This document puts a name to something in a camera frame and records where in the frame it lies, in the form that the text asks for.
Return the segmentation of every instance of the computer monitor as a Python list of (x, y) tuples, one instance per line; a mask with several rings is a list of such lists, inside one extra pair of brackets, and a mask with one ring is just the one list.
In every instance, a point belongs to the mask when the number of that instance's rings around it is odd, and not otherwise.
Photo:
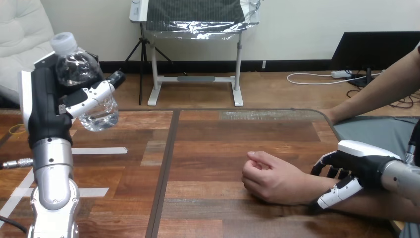
[(372, 70), (384, 70), (411, 52), (420, 31), (344, 32), (331, 60), (331, 70), (366, 71), (366, 77), (349, 83), (365, 87)]

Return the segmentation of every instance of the fist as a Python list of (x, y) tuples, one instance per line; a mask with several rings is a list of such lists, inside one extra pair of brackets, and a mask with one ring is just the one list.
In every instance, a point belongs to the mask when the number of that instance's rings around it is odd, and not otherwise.
[(283, 205), (308, 204), (315, 197), (308, 192), (310, 175), (264, 151), (248, 152), (242, 182), (254, 196)]

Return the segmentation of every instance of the prosthetic hand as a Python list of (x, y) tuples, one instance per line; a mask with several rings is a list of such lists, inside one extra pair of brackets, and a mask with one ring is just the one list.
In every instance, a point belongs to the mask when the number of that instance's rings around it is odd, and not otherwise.
[(29, 238), (78, 238), (75, 222), (80, 194), (73, 180), (72, 119), (94, 108), (125, 80), (117, 71), (103, 81), (66, 88), (55, 75), (54, 53), (21, 72), (20, 107), (33, 159), (3, 164), (3, 168), (33, 165), (36, 188), (31, 195), (34, 223)]
[(341, 179), (333, 189), (312, 202), (310, 210), (320, 212), (365, 189), (386, 189), (420, 204), (420, 168), (404, 163), (387, 150), (356, 141), (343, 140), (338, 150), (320, 158), (311, 174), (319, 176), (331, 165), (327, 177), (334, 178), (340, 169)]

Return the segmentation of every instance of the white stand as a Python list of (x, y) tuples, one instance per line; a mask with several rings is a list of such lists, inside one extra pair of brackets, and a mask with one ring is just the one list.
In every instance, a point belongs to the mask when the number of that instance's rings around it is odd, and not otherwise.
[(241, 87), (239, 86), (239, 78), (241, 73), (241, 58), (242, 58), (242, 32), (239, 33), (238, 51), (236, 55), (236, 72), (235, 76), (227, 77), (163, 77), (158, 76), (158, 64), (156, 60), (155, 43), (151, 42), (152, 49), (152, 72), (153, 72), (153, 90), (147, 102), (148, 106), (156, 106), (158, 101), (160, 88), (163, 82), (181, 82), (181, 83), (197, 83), (197, 82), (213, 82), (213, 83), (231, 83), (233, 100), (236, 107), (243, 107)]

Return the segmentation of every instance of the power strip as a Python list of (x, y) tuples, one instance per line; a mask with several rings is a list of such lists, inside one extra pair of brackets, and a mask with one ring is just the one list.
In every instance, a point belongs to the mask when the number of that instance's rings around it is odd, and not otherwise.
[(333, 71), (333, 72), (331, 72), (331, 77), (333, 77), (333, 78), (347, 78), (347, 77), (351, 77), (352, 75), (351, 75), (351, 71), (344, 71), (344, 70), (342, 70), (342, 71)]

